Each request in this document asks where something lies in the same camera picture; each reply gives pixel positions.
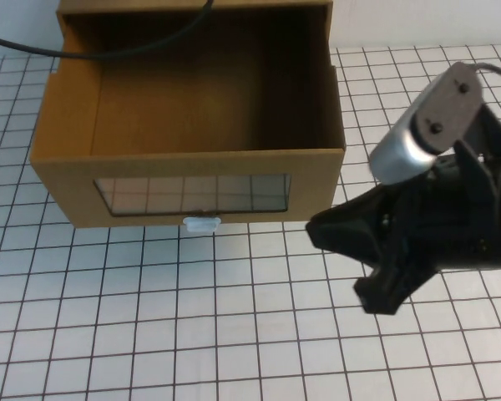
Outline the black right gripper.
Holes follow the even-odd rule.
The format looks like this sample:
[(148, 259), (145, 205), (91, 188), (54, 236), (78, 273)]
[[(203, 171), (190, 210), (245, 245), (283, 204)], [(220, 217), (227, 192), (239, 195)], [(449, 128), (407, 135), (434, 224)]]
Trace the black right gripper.
[(459, 141), (421, 176), (314, 215), (312, 245), (374, 270), (356, 280), (365, 313), (396, 313), (438, 268), (501, 267), (501, 145)]

